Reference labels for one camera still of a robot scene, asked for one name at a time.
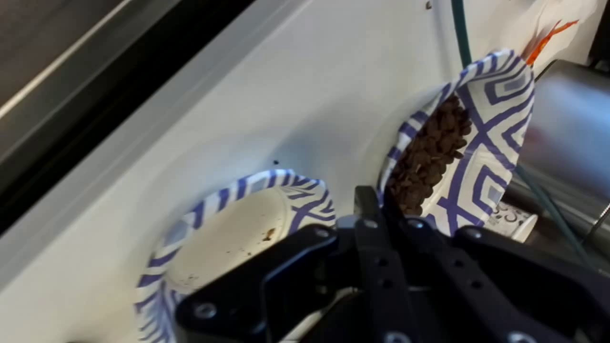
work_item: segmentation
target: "screw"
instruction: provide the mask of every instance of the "screw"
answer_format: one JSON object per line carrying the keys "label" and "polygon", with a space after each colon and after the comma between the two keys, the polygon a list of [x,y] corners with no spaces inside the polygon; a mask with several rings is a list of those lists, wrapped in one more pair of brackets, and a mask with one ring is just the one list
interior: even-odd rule
{"label": "screw", "polygon": [[199,319],[210,319],[216,316],[216,305],[203,303],[195,307],[195,317]]}
{"label": "screw", "polygon": [[413,229],[421,229],[423,227],[423,223],[415,219],[411,219],[407,224]]}
{"label": "screw", "polygon": [[466,233],[469,236],[472,236],[472,237],[477,238],[477,239],[483,237],[483,235],[477,229],[473,229],[473,228],[466,229]]}
{"label": "screw", "polygon": [[367,228],[376,229],[379,226],[379,225],[377,225],[377,222],[374,220],[365,219],[365,220],[363,220],[363,222]]}
{"label": "screw", "polygon": [[509,343],[536,343],[536,340],[526,334],[519,331],[512,331],[508,334]]}
{"label": "screw", "polygon": [[402,332],[390,331],[386,333],[384,343],[411,343],[411,340]]}
{"label": "screw", "polygon": [[330,236],[328,231],[324,230],[324,229],[316,229],[315,230],[315,234],[316,234],[316,236],[319,236],[319,237],[328,237],[328,236]]}

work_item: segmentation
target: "geometric pattern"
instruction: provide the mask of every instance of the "geometric pattern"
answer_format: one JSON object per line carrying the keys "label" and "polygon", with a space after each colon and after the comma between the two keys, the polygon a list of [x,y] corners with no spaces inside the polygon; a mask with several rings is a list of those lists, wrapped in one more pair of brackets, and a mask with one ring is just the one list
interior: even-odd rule
{"label": "geometric pattern", "polygon": [[494,52],[467,66],[399,127],[379,176],[380,200],[404,149],[452,93],[468,109],[472,132],[466,137],[464,158],[448,168],[434,188],[434,203],[424,213],[447,235],[466,224],[483,225],[506,190],[533,110],[534,74],[512,50]]}
{"label": "geometric pattern", "polygon": [[173,313],[187,296],[168,287],[163,276],[186,241],[206,220],[228,204],[262,189],[280,187],[290,206],[288,234],[311,223],[334,225],[335,209],[324,181],[295,174],[293,170],[275,169],[240,178],[197,203],[161,238],[148,260],[136,287],[139,340],[147,343],[176,342]]}

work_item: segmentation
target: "pile of coffee beans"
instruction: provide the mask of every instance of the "pile of coffee beans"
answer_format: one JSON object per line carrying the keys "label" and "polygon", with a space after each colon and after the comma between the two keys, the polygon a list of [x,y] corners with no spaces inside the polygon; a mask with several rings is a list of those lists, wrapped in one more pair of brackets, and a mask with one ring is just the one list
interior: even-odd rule
{"label": "pile of coffee beans", "polygon": [[450,96],[430,116],[407,146],[387,182],[404,214],[421,215],[424,199],[440,182],[447,165],[464,157],[458,150],[466,146],[464,136],[472,122],[457,96]]}

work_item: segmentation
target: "blue and white paper plate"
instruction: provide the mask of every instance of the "blue and white paper plate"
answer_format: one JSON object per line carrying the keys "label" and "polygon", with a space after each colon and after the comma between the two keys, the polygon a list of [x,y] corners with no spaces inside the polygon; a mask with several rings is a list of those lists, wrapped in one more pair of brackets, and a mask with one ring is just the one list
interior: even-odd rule
{"label": "blue and white paper plate", "polygon": [[308,224],[334,222],[324,182],[292,170],[246,176],[209,195],[161,238],[140,277],[139,340],[176,342],[173,314],[185,296]]}
{"label": "blue and white paper plate", "polygon": [[468,145],[460,150],[464,158],[448,166],[433,195],[422,204],[422,216],[447,235],[464,225],[482,226],[504,194],[531,116],[534,74],[512,50],[494,52],[464,69],[400,126],[379,176],[381,199],[404,149],[454,92],[469,111],[472,132],[465,137]]}

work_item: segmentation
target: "patterned paper plate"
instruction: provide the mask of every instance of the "patterned paper plate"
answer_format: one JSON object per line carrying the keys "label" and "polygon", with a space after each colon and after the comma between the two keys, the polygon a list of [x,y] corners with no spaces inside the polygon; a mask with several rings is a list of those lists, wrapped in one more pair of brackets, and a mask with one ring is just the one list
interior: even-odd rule
{"label": "patterned paper plate", "polygon": [[292,170],[246,176],[200,201],[160,240],[137,285],[140,341],[175,342],[186,295],[311,223],[334,224],[323,181]]}
{"label": "patterned paper plate", "polygon": [[422,205],[423,217],[449,235],[464,225],[489,218],[504,194],[515,169],[534,104],[534,75],[514,51],[499,51],[464,69],[453,82],[398,130],[379,176],[378,192],[404,149],[436,107],[452,93],[468,109],[473,123],[465,138],[464,158],[448,166],[433,195]]}

